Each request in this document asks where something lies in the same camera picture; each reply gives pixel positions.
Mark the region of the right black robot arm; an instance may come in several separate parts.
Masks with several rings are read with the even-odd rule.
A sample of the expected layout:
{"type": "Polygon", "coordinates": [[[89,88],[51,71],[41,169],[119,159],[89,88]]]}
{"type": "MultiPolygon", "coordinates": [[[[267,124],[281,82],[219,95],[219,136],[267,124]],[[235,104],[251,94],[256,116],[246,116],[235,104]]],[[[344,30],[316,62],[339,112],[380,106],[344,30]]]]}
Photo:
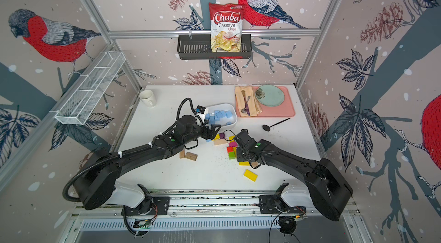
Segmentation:
{"type": "Polygon", "coordinates": [[[295,177],[307,186],[312,203],[321,215],[331,221],[340,219],[353,189],[333,162],[326,158],[319,161],[302,158],[269,141],[256,141],[247,129],[242,129],[233,140],[246,161],[271,166],[295,177]]]}

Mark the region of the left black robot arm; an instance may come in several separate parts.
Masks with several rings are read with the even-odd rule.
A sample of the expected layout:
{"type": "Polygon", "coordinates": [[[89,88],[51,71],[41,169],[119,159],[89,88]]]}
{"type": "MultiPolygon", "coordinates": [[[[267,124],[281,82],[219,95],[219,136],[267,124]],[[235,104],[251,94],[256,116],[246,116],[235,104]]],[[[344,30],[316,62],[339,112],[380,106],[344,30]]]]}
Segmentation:
{"type": "Polygon", "coordinates": [[[198,124],[198,116],[184,115],[164,133],[145,145],[122,152],[93,155],[90,162],[80,169],[64,186],[62,196],[69,202],[81,202],[86,210],[102,205],[121,205],[147,214],[152,207],[152,197],[141,184],[132,186],[118,179],[148,163],[171,158],[199,138],[213,140],[221,126],[198,124]]]}

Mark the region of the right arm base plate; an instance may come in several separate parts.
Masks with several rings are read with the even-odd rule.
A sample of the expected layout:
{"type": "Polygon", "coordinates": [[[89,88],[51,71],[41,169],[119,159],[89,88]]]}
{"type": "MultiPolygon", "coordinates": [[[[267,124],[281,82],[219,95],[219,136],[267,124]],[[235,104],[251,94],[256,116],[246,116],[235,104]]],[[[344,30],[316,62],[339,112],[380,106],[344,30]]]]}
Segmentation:
{"type": "Polygon", "coordinates": [[[278,214],[278,213],[294,213],[305,214],[304,206],[288,206],[279,196],[276,195],[259,195],[258,204],[261,214],[278,214]]]}

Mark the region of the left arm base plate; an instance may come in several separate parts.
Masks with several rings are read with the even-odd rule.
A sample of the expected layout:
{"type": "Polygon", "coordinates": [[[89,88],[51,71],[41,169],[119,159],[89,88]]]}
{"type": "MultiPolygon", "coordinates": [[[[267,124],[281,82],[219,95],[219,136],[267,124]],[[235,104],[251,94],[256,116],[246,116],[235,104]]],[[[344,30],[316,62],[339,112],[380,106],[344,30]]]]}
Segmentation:
{"type": "Polygon", "coordinates": [[[127,216],[167,215],[170,200],[170,197],[148,197],[135,208],[124,206],[122,212],[127,216]]]}

